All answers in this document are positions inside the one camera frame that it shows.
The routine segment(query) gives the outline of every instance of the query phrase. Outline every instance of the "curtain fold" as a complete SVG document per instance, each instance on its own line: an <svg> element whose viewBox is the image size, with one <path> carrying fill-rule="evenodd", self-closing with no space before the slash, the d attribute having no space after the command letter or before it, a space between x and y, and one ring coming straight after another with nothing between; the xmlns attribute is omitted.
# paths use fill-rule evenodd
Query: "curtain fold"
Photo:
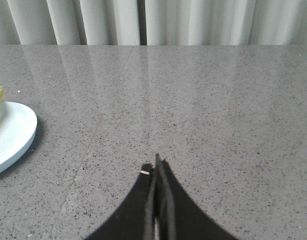
<svg viewBox="0 0 307 240"><path fill-rule="evenodd" d="M0 44L307 45L307 0L0 0Z"/></svg>

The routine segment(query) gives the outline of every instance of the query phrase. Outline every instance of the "white plate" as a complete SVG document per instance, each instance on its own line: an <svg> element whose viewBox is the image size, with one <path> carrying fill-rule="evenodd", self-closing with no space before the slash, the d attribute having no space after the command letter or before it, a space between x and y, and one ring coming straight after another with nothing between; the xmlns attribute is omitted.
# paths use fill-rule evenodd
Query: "white plate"
<svg viewBox="0 0 307 240"><path fill-rule="evenodd" d="M14 164L32 144L37 116L29 107L10 101L0 106L0 173Z"/></svg>

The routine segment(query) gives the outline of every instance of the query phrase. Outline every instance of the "black object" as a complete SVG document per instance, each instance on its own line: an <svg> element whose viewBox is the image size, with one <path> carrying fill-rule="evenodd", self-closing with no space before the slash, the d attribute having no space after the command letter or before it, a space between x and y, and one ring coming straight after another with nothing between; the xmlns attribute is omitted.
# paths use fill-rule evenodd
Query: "black object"
<svg viewBox="0 0 307 240"><path fill-rule="evenodd" d="M187 195L169 164L144 164L125 200L86 240L238 240L212 221Z"/></svg>

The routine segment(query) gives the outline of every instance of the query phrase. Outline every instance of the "gray speckled countertop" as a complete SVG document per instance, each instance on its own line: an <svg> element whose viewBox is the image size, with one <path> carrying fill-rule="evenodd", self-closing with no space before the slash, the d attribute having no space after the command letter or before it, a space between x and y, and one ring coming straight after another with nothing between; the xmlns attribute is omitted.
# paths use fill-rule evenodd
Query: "gray speckled countertop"
<svg viewBox="0 0 307 240"><path fill-rule="evenodd" d="M0 240L81 239L167 158L242 240L307 240L307 46L0 46L36 138L0 174Z"/></svg>

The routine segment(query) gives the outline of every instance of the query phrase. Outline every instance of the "white curtain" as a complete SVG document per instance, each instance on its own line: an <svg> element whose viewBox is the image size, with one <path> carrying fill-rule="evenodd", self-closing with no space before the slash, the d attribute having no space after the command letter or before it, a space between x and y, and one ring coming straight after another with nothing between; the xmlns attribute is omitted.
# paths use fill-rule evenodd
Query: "white curtain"
<svg viewBox="0 0 307 240"><path fill-rule="evenodd" d="M307 45L307 0L0 0L0 44Z"/></svg>

